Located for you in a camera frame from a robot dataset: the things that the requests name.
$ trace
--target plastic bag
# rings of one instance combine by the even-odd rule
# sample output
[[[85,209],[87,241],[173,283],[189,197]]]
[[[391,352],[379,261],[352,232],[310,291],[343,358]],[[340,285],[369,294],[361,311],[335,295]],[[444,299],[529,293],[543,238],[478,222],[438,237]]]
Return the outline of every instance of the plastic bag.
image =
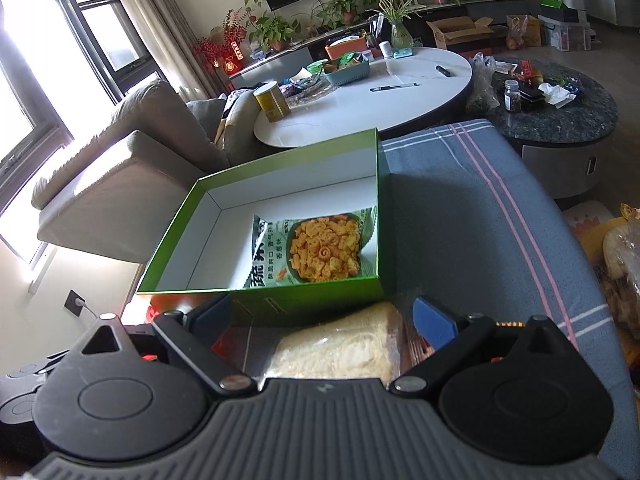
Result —
[[[614,319],[640,339],[640,209],[623,204],[621,210],[627,224],[607,232],[603,243],[605,292]]]
[[[528,16],[507,16],[507,47],[509,50],[524,48],[524,35],[529,25]]]
[[[375,208],[277,222],[255,216],[254,262],[245,287],[373,276],[375,225]]]
[[[486,114],[500,106],[500,101],[495,97],[494,88],[491,86],[495,72],[495,59],[492,56],[485,57],[478,52],[469,60],[473,69],[474,90],[466,102],[466,110],[473,114]]]
[[[379,378],[387,386],[400,376],[402,326],[385,302],[294,332],[281,339],[263,380]]]

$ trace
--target wall outlet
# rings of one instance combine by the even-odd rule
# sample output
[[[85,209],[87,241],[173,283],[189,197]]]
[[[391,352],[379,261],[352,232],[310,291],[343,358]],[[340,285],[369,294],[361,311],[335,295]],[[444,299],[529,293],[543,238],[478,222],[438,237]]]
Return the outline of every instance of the wall outlet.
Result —
[[[69,295],[66,297],[65,308],[74,316],[80,317],[82,307],[76,305],[76,300],[84,301],[84,298],[81,298],[76,292],[70,290]]]

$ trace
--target green box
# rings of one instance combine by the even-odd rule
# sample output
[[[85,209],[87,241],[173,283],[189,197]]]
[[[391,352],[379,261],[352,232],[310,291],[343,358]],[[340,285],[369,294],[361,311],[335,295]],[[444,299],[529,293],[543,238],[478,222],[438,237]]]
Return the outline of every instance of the green box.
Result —
[[[373,276],[244,288],[252,267],[254,215],[276,221],[373,206]],[[237,324],[321,322],[393,292],[393,214],[389,168],[376,130],[261,158],[197,181],[136,293],[151,296],[151,304],[161,311],[231,293]]]

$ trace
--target gray sofa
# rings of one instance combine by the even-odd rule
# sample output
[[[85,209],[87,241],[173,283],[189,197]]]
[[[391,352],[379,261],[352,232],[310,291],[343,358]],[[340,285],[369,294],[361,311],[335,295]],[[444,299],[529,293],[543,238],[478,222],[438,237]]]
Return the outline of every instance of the gray sofa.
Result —
[[[211,103],[218,104],[222,116],[223,102]],[[200,102],[191,109],[211,106]],[[146,263],[198,178],[274,153],[254,136],[259,112],[251,92],[241,95],[226,119],[220,150],[212,142],[219,118],[204,118],[206,131],[163,81],[136,91],[100,134],[69,147],[66,162],[36,184],[38,239]]]

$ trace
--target striped blanket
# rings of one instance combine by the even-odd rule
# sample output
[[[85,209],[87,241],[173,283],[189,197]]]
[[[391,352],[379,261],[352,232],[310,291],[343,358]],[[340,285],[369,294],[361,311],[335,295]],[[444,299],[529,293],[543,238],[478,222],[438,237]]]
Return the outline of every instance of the striped blanket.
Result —
[[[383,147],[392,175],[398,291],[501,321],[544,313],[606,386],[614,421],[600,459],[640,479],[628,370],[580,245],[521,158],[486,120],[440,126]]]

